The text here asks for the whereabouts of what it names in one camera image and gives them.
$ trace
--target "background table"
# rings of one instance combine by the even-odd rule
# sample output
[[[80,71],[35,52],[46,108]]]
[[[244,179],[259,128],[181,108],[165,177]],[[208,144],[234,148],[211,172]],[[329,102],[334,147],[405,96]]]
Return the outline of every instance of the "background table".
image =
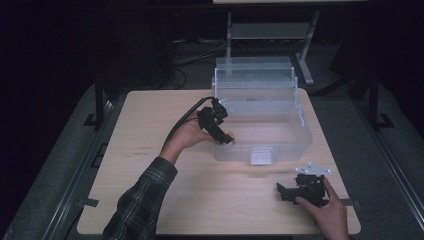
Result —
[[[96,207],[85,206],[78,224],[81,234],[101,234],[116,211],[119,197],[137,181],[159,154],[174,123],[210,90],[141,91],[128,94],[99,173],[90,192]],[[313,218],[300,206],[282,202],[279,182],[296,187],[295,168],[313,162],[332,170],[328,179],[341,198],[348,198],[324,134],[306,92],[300,102],[312,132],[312,144],[300,161],[251,166],[218,162],[211,143],[184,151],[176,164],[159,216],[157,234],[315,234]],[[351,234],[360,231],[353,207],[348,207]]]

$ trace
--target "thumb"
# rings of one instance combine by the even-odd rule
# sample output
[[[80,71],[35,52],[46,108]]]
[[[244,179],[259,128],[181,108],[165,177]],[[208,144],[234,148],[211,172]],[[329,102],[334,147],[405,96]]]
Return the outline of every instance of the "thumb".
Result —
[[[310,203],[308,200],[302,198],[302,197],[296,197],[296,202],[299,203],[302,207],[304,207],[309,213],[312,215],[315,214],[315,212],[319,209],[312,203]]]

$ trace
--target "person's left hand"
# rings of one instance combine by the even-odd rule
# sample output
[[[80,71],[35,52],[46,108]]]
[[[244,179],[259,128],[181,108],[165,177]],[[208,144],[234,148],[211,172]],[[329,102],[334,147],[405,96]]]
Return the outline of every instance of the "person's left hand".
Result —
[[[200,129],[197,112],[190,114],[186,122],[175,131],[174,135],[163,147],[160,157],[175,164],[178,156],[185,148],[192,147],[199,142],[213,140],[211,135]]]

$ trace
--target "plaid sleeve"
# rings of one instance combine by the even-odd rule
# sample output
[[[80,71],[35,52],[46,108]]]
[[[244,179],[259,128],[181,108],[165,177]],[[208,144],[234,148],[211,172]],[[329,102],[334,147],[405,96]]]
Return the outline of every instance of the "plaid sleeve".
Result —
[[[177,173],[174,165],[157,157],[119,199],[103,239],[154,239],[165,193]]]

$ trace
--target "plastic container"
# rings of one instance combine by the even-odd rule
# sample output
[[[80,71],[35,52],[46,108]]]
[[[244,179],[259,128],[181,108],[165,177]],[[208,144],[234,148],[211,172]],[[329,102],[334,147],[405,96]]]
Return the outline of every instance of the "plastic container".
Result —
[[[216,160],[296,161],[312,142],[288,57],[218,58],[212,91],[229,110],[221,129],[235,135],[234,144],[213,144]]]

